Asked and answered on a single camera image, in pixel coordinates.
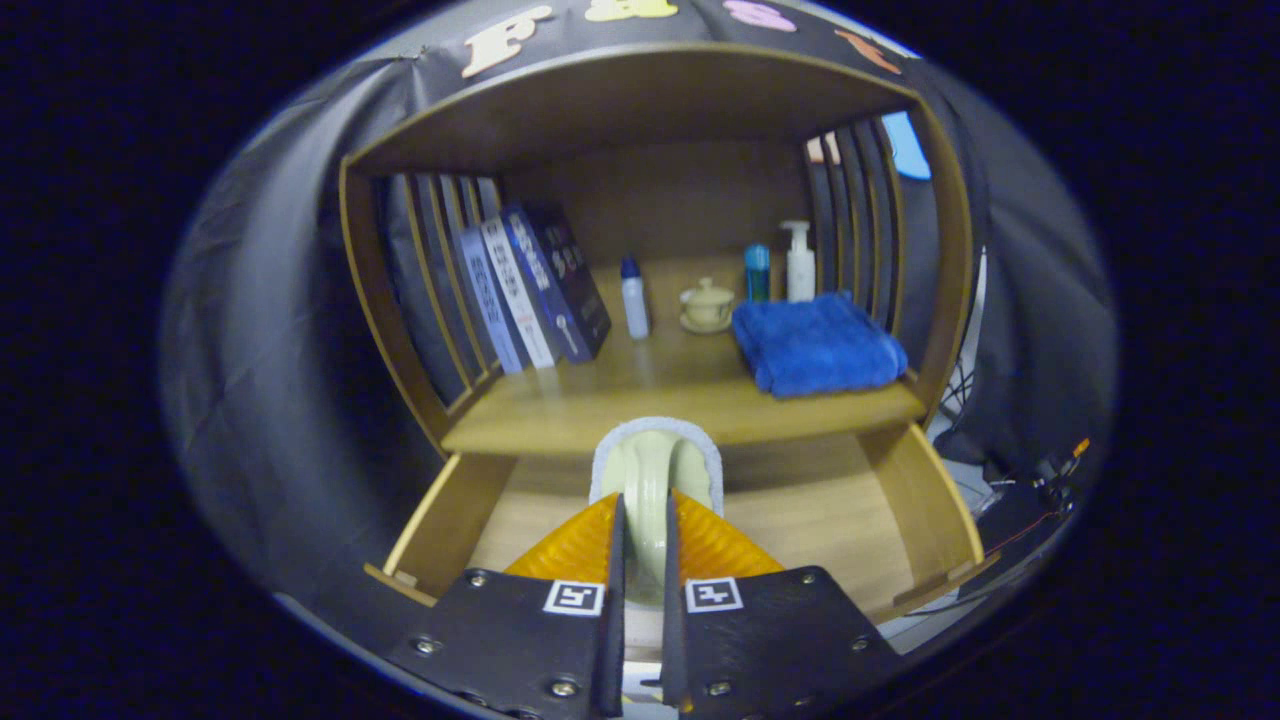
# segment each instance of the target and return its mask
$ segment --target shelf board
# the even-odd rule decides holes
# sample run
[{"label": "shelf board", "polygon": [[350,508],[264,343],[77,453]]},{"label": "shelf board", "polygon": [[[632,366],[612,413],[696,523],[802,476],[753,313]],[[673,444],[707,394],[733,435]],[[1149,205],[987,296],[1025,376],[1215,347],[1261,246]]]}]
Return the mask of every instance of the shelf board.
[{"label": "shelf board", "polygon": [[914,105],[905,88],[844,65],[723,42],[591,50],[468,87],[357,152],[366,176],[497,176],[604,147],[803,143]]},{"label": "shelf board", "polygon": [[634,418],[664,415],[733,446],[914,421],[924,406],[902,382],[883,388],[777,400],[753,382],[732,332],[694,336],[662,325],[632,341],[616,324],[593,363],[499,378],[444,436],[449,452],[591,454]]}]

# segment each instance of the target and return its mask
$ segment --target small white bottle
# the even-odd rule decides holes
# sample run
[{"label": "small white bottle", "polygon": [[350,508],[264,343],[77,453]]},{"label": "small white bottle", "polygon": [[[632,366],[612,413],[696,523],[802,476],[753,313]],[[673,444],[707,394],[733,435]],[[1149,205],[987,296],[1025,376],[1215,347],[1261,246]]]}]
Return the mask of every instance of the small white bottle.
[{"label": "small white bottle", "polygon": [[644,309],[644,281],[635,258],[622,259],[622,307],[627,314],[627,332],[634,340],[649,337],[649,314]]},{"label": "small white bottle", "polygon": [[814,258],[809,250],[809,222],[783,220],[782,229],[791,231],[791,250],[787,252],[787,302],[813,300]]}]

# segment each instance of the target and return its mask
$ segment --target wooden surface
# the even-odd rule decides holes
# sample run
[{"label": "wooden surface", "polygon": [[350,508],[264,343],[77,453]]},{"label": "wooden surface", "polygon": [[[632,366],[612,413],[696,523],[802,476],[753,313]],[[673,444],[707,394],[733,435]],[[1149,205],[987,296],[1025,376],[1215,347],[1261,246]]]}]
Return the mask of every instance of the wooden surface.
[{"label": "wooden surface", "polygon": [[511,199],[562,204],[598,279],[617,275],[628,254],[646,283],[649,263],[730,255],[741,282],[742,251],[759,242],[772,251],[781,290],[790,234],[780,223],[809,218],[797,149],[724,141],[622,147],[508,173],[503,186]]},{"label": "wooden surface", "polygon": [[863,612],[914,587],[881,480],[852,436],[724,448],[724,519],[787,568],[820,565]]},{"label": "wooden surface", "polygon": [[929,341],[916,368],[920,379],[914,387],[916,397],[928,409],[920,425],[928,427],[942,401],[964,340],[965,311],[973,288],[973,231],[960,164],[938,118],[923,102],[914,105],[908,117],[929,164],[938,211],[938,284]]},{"label": "wooden surface", "polygon": [[[445,191],[445,183],[452,187]],[[440,255],[444,259],[444,266],[449,272],[449,284],[453,286],[453,297],[458,305],[458,313],[462,314],[462,327],[466,329],[467,340],[471,343],[471,351],[476,357],[476,366],[484,368],[488,365],[485,361],[484,351],[480,347],[480,337],[476,336],[476,323],[471,319],[471,304],[467,302],[466,287],[462,283],[462,273],[466,270],[458,270],[458,268],[465,268],[462,260],[462,247],[458,245],[458,237],[462,234],[465,227],[462,219],[462,202],[458,201],[458,193],[453,181],[447,178],[436,177],[431,178],[428,183],[430,190],[433,215],[435,219],[436,237],[440,238]],[[454,218],[452,223],[445,223],[447,218]]]},{"label": "wooden surface", "polygon": [[860,439],[899,518],[914,584],[941,585],[956,568],[982,562],[982,541],[969,509],[919,427]]},{"label": "wooden surface", "polygon": [[422,605],[425,605],[428,607],[435,607],[436,598],[426,594],[425,592],[413,589],[413,585],[408,585],[406,583],[402,583],[402,582],[399,582],[399,580],[389,577],[387,573],[383,573],[381,570],[379,570],[378,568],[374,568],[369,562],[365,562],[365,573],[369,577],[371,577],[375,580],[378,580],[379,583],[381,583],[381,584],[392,588],[393,591],[403,594],[404,597],[412,600],[413,602],[421,602]]},{"label": "wooden surface", "polygon": [[895,172],[887,176],[891,237],[883,240],[890,243],[887,246],[887,261],[892,264],[890,286],[887,288],[890,304],[886,327],[890,334],[899,337],[899,331],[902,327],[902,295],[906,286],[904,282],[906,274],[906,209],[902,200],[902,182],[897,177],[897,165],[893,161],[893,146],[891,145],[888,132],[884,129],[883,120],[878,120],[874,124],[882,161],[886,168],[895,169]]},{"label": "wooden surface", "polygon": [[924,407],[905,380],[851,393],[776,400],[756,389],[731,332],[694,336],[655,324],[632,341],[614,325],[599,356],[494,382],[443,437],[453,452],[590,454],[618,424],[681,418],[721,446],[899,427]]},{"label": "wooden surface", "polygon": [[[904,451],[911,450],[923,451],[923,446],[908,445]],[[877,474],[849,434],[723,448],[723,469],[726,520],[783,566],[826,568],[877,621],[919,607],[922,598],[928,602],[928,591],[963,582],[943,578],[945,585],[913,592],[916,579],[910,559],[922,552],[916,544],[936,552],[940,542],[954,542],[952,556],[972,557],[970,538],[927,532],[927,509],[950,502],[946,486],[951,480],[945,475],[919,486],[937,496],[923,498],[922,530],[913,518],[902,516],[914,515],[915,509],[895,509],[890,502],[883,483],[891,478]],[[590,478],[589,456],[521,459],[466,568],[511,565],[586,507]],[[915,529],[904,534],[904,525]]]},{"label": "wooden surface", "polygon": [[[444,319],[444,307],[440,305],[440,297],[435,292],[435,281],[431,277],[431,251],[430,243],[426,240],[426,223],[422,215],[422,195],[421,187],[417,182],[417,176],[408,173],[404,176],[404,196],[408,206],[408,225],[410,231],[413,233],[413,249],[417,255],[417,266],[422,273],[422,282],[426,284],[426,295],[431,301],[431,313],[435,315],[435,327],[440,329],[440,334],[444,336],[444,347],[449,351],[449,357],[453,360],[453,368],[457,370],[458,377],[462,378],[462,384],[467,391],[475,384],[475,378],[467,372],[467,366],[462,363],[462,356],[458,355],[458,345],[453,342],[453,333],[449,332],[449,324]],[[438,225],[436,232],[442,228]],[[442,240],[445,237],[443,233],[439,236]]]},{"label": "wooden surface", "polygon": [[416,589],[444,594],[466,569],[513,466],[509,457],[449,457],[396,541],[383,573],[392,578],[408,573],[417,578]]},{"label": "wooden surface", "polygon": [[338,195],[347,261],[374,342],[413,419],[436,452],[443,454],[439,438],[448,429],[449,418],[410,341],[404,316],[392,292],[390,278],[387,275],[387,259],[375,224],[372,181],[355,173],[351,164],[343,160]]},{"label": "wooden surface", "polygon": [[849,67],[726,42],[566,55],[471,86],[355,156],[360,170],[497,176],[625,145],[801,143],[914,95]]},{"label": "wooden surface", "polygon": [[590,489],[589,456],[521,459],[466,566],[507,569],[548,533],[585,510]]}]

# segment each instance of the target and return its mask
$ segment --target book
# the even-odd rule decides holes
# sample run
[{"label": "book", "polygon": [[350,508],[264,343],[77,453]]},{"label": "book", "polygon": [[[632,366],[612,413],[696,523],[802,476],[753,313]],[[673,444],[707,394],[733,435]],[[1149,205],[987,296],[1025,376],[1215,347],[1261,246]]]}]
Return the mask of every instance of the book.
[{"label": "book", "polygon": [[485,328],[489,329],[489,340],[493,341],[493,350],[502,363],[502,372],[509,374],[518,373],[525,368],[527,351],[521,357],[521,350],[516,347],[512,333],[518,333],[516,322],[511,316],[511,310],[502,301],[502,291],[498,288],[498,279],[489,265],[489,254],[485,250],[484,236],[479,227],[470,227],[462,231],[458,238],[462,246],[462,258],[471,275],[471,288],[480,315],[484,318]]},{"label": "book", "polygon": [[571,363],[595,359],[612,322],[563,210],[556,204],[516,204],[502,217],[556,342]]},{"label": "book", "polygon": [[507,301],[507,309],[520,332],[520,340],[529,352],[529,361],[534,368],[550,368],[559,359],[558,346],[547,342],[547,320],[539,318],[534,309],[534,296],[525,287],[521,277],[516,254],[512,252],[511,242],[507,240],[507,231],[502,219],[494,218],[480,223],[480,236],[489,250],[489,260],[493,261],[494,274],[498,277],[498,287]]}]

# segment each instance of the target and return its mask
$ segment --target blue object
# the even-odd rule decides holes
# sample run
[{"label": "blue object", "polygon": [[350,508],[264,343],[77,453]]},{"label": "blue object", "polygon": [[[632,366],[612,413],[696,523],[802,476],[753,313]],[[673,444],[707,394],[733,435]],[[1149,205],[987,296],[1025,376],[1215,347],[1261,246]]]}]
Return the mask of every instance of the blue object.
[{"label": "blue object", "polygon": [[906,372],[902,346],[849,291],[809,302],[740,305],[733,334],[756,387],[774,397],[870,389]]},{"label": "blue object", "polygon": [[888,142],[893,146],[893,165],[897,172],[915,179],[929,179],[929,161],[924,159],[920,141],[906,113],[892,113],[882,118]]},{"label": "blue object", "polygon": [[746,249],[746,301],[769,300],[769,249],[753,245]]},{"label": "blue object", "polygon": [[636,265],[636,259],[627,255],[622,259],[622,279],[639,278],[640,268]]}]

